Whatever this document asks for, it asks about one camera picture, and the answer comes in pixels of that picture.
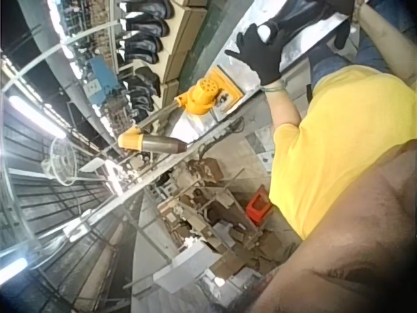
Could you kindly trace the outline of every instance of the cable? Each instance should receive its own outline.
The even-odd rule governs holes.
[[[239,117],[235,122],[230,124],[229,128],[224,134],[215,138],[212,142],[204,145],[203,149],[199,153],[199,160],[201,160],[204,157],[204,155],[207,153],[207,151],[213,148],[217,143],[219,143],[220,141],[222,141],[223,139],[225,139],[231,134],[240,134],[241,132],[243,132],[244,129],[245,129],[245,120],[242,116],[242,117]]]

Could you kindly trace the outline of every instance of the rubber boot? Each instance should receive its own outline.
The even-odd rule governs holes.
[[[334,11],[323,2],[310,0],[287,0],[281,10],[258,27],[263,42],[273,41],[279,31],[285,31],[286,42],[319,20],[330,17]]]
[[[153,95],[161,97],[161,88],[159,76],[156,75],[149,67],[139,67],[135,70],[135,75],[145,83]]]
[[[130,49],[143,49],[153,53],[158,53],[162,50],[162,43],[158,37],[136,34],[129,39],[121,40],[120,45],[124,46],[127,50]]]
[[[129,92],[129,95],[132,105],[133,103],[137,103],[140,105],[144,105],[148,108],[152,106],[152,98],[149,92],[134,90]]]
[[[140,59],[149,64],[156,64],[159,62],[158,55],[156,53],[149,52],[143,49],[126,50],[124,55],[124,62],[130,63],[133,60]]]
[[[146,108],[146,110],[153,112],[154,111],[154,103],[151,99],[149,102],[146,96],[139,96],[134,99],[132,102],[133,108]]]
[[[132,1],[126,3],[126,12],[144,12],[168,20],[174,16],[174,7],[170,0]]]
[[[164,20],[157,20],[152,16],[149,18],[147,14],[121,20],[121,23],[126,24],[126,31],[139,31],[142,35],[165,37],[169,34],[168,24]]]
[[[146,110],[133,109],[131,113],[131,117],[135,120],[136,124],[139,124],[148,116],[149,114],[146,112]]]

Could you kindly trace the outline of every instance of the red bin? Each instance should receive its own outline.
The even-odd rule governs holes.
[[[269,201],[268,192],[266,191],[265,186],[261,185],[246,206],[246,215],[248,215],[256,225],[260,225],[271,208],[272,203]]]

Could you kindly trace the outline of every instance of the black glove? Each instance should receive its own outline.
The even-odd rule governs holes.
[[[336,12],[352,17],[355,0],[321,0],[329,4]]]
[[[279,32],[271,44],[265,44],[258,35],[257,26],[251,24],[245,35],[239,33],[236,45],[240,53],[226,50],[226,55],[247,64],[258,74],[261,85],[265,86],[281,78],[280,63],[285,46],[284,32]]]

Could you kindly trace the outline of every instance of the yellow power tool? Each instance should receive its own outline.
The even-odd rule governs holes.
[[[204,115],[215,106],[225,113],[242,97],[242,91],[221,68],[213,67],[204,78],[187,92],[175,97],[175,100],[188,113]]]

